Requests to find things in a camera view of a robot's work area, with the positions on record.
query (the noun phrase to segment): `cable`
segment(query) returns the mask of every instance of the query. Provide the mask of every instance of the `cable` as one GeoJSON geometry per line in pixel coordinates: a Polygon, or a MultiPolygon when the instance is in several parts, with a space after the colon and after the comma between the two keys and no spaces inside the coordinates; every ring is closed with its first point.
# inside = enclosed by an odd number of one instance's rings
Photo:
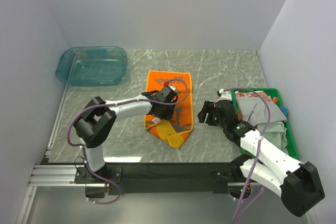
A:
{"type": "Polygon", "coordinates": [[[257,193],[256,193],[256,194],[254,194],[254,195],[252,195],[252,196],[250,195],[248,198],[243,199],[243,203],[246,202],[246,201],[253,200],[253,199],[258,195],[258,192],[260,192],[261,188],[262,188],[262,186],[260,186],[260,187],[257,189],[257,193]]]}
{"type": "Polygon", "coordinates": [[[236,223],[241,216],[243,216],[244,212],[253,204],[254,201],[256,201],[265,191],[265,187],[261,186],[258,193],[251,198],[251,201],[247,204],[247,206],[241,211],[241,213],[236,217],[236,219],[234,220],[234,222],[236,223]]]}
{"type": "Polygon", "coordinates": [[[83,159],[83,164],[84,164],[84,158],[83,158],[83,157],[78,156],[78,157],[75,158],[75,161],[73,162],[73,165],[75,166],[77,172],[79,172],[79,171],[78,171],[78,168],[77,168],[77,166],[76,166],[76,161],[77,161],[78,158],[82,158],[82,159],[83,159]]]}
{"type": "Polygon", "coordinates": [[[258,140],[257,153],[256,153],[255,160],[254,160],[254,162],[253,162],[253,164],[252,164],[252,167],[251,167],[250,172],[249,172],[248,175],[247,175],[247,178],[246,178],[245,183],[244,183],[244,186],[243,186],[243,191],[240,193],[240,197],[239,197],[238,205],[237,205],[236,210],[235,210],[235,213],[233,214],[233,217],[232,217],[232,222],[231,222],[231,223],[232,223],[232,224],[235,224],[236,221],[238,220],[238,219],[236,219],[236,217],[237,217],[238,211],[239,211],[239,209],[240,209],[241,203],[243,202],[244,194],[245,194],[245,192],[246,192],[246,188],[247,188],[248,183],[249,183],[249,181],[250,181],[250,179],[251,179],[253,170],[254,170],[254,168],[256,167],[257,163],[258,163],[258,158],[259,158],[259,154],[260,154],[261,139],[262,139],[261,136],[265,133],[266,129],[267,129],[268,126],[269,126],[269,123],[270,123],[270,121],[271,121],[271,111],[270,111],[270,109],[269,109],[269,106],[268,106],[266,100],[265,100],[264,98],[262,98],[262,96],[261,96],[260,94],[258,94],[257,92],[255,92],[254,90],[249,89],[249,88],[230,88],[230,89],[225,89],[223,92],[231,91],[231,90],[248,90],[248,91],[254,93],[254,94],[257,95],[257,97],[259,97],[259,98],[262,100],[262,102],[265,104],[265,107],[266,107],[266,109],[267,109],[267,113],[268,113],[267,123],[266,123],[266,125],[265,125],[265,128],[261,131],[261,133],[260,133],[260,139],[258,140]]]}
{"type": "MultiPolygon", "coordinates": [[[[129,100],[129,101],[120,102],[120,103],[118,103],[118,105],[125,105],[125,104],[129,104],[129,103],[133,103],[133,102],[151,102],[151,103],[153,102],[153,103],[157,103],[157,104],[161,104],[161,105],[170,105],[170,106],[180,104],[180,103],[184,102],[184,100],[188,97],[188,93],[189,93],[188,85],[187,85],[187,83],[184,80],[177,79],[177,78],[171,79],[171,80],[167,81],[167,83],[165,83],[165,84],[168,85],[169,82],[172,82],[172,81],[179,81],[179,82],[183,83],[184,86],[185,86],[185,96],[179,102],[167,103],[167,102],[159,102],[159,101],[154,101],[154,100],[149,100],[149,99],[133,99],[133,100],[129,100]]],[[[116,198],[113,199],[113,200],[111,200],[111,201],[101,202],[101,201],[95,201],[93,199],[87,198],[88,201],[93,202],[94,204],[99,204],[99,205],[106,205],[106,204],[110,204],[110,203],[116,202],[120,198],[120,196],[122,195],[121,187],[118,184],[116,184],[115,182],[113,182],[112,180],[99,176],[98,174],[96,174],[91,169],[91,167],[90,167],[90,165],[88,163],[88,160],[87,160],[87,155],[86,155],[86,152],[85,152],[85,146],[83,144],[74,144],[74,143],[72,143],[71,139],[70,139],[70,133],[71,133],[72,127],[74,127],[75,123],[80,119],[80,117],[82,116],[83,113],[85,113],[85,112],[87,112],[89,110],[95,109],[95,108],[114,106],[115,104],[116,103],[98,104],[98,105],[93,105],[93,106],[90,106],[90,107],[87,107],[87,108],[83,109],[81,112],[79,112],[75,116],[75,118],[72,120],[72,122],[70,123],[70,125],[68,127],[68,130],[67,130],[67,142],[68,142],[68,144],[70,146],[73,146],[73,147],[80,146],[83,149],[84,163],[86,164],[86,168],[88,169],[88,171],[93,176],[95,176],[96,178],[99,178],[99,179],[101,179],[101,180],[103,180],[103,181],[105,181],[105,182],[107,182],[109,184],[114,185],[118,189],[118,191],[119,191],[119,194],[116,196],[116,198]]]]}

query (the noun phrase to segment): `white wall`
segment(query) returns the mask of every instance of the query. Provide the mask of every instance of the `white wall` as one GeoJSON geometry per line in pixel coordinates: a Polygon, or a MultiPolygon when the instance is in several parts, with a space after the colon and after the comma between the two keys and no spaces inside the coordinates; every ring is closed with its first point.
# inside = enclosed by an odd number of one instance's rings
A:
{"type": "Polygon", "coordinates": [[[45,153],[64,85],[68,48],[44,0],[0,0],[0,222],[14,223],[45,153]]]}
{"type": "Polygon", "coordinates": [[[299,153],[319,170],[319,223],[336,223],[336,2],[287,0],[260,50],[269,87],[289,108],[299,153]]]}
{"type": "Polygon", "coordinates": [[[71,46],[260,49],[285,0],[48,0],[71,46]]]}

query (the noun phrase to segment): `black base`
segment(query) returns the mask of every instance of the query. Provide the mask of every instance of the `black base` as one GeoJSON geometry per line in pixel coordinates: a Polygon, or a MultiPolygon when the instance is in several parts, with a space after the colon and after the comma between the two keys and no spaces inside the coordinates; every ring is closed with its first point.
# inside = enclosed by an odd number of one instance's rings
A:
{"type": "MultiPolygon", "coordinates": [[[[97,183],[84,167],[79,169],[76,184],[97,183]]],[[[233,179],[231,163],[107,163],[107,169],[110,178],[120,184],[124,194],[195,191],[227,194],[229,182],[245,181],[244,177],[233,179]]],[[[98,188],[90,190],[97,195],[98,188]]],[[[109,195],[118,193],[116,187],[109,185],[109,195]]]]}

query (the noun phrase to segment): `orange towel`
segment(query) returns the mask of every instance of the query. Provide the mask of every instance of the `orange towel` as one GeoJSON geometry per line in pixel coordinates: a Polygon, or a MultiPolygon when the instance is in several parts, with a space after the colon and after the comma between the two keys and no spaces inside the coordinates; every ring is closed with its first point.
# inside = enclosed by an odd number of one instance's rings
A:
{"type": "MultiPolygon", "coordinates": [[[[163,71],[149,71],[147,76],[146,91],[161,90],[163,83],[171,79],[182,79],[188,85],[188,96],[180,104],[175,106],[173,119],[171,121],[159,120],[151,115],[145,115],[145,129],[159,137],[161,140],[169,143],[173,148],[180,148],[188,138],[194,128],[192,83],[190,73],[176,73],[163,71]]],[[[179,81],[169,83],[169,86],[176,87],[178,100],[181,101],[185,94],[185,86],[179,81]]]]}

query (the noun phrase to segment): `plastic tray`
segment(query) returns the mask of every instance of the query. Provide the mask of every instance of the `plastic tray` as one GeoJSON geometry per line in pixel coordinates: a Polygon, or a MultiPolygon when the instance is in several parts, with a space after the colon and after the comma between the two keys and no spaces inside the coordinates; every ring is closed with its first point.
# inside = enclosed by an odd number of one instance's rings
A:
{"type": "Polygon", "coordinates": [[[73,86],[109,86],[118,84],[126,69],[120,47],[75,47],[61,56],[56,76],[73,86]]]}
{"type": "MultiPolygon", "coordinates": [[[[278,106],[283,106],[284,105],[282,103],[280,93],[277,89],[265,89],[265,88],[263,88],[263,89],[262,88],[251,88],[251,89],[254,90],[254,91],[264,91],[272,99],[274,97],[277,97],[278,101],[277,101],[276,105],[278,105],[278,106]]],[[[247,90],[233,90],[232,91],[232,103],[233,103],[233,106],[235,107],[236,113],[238,113],[238,104],[237,104],[236,96],[235,96],[236,91],[244,92],[244,93],[248,93],[249,91],[247,91],[247,90]]],[[[296,147],[290,125],[289,125],[288,121],[284,122],[283,124],[284,124],[285,128],[287,128],[287,131],[286,131],[287,147],[286,147],[286,149],[288,151],[288,154],[293,158],[299,159],[299,152],[298,152],[298,149],[296,147]]]]}

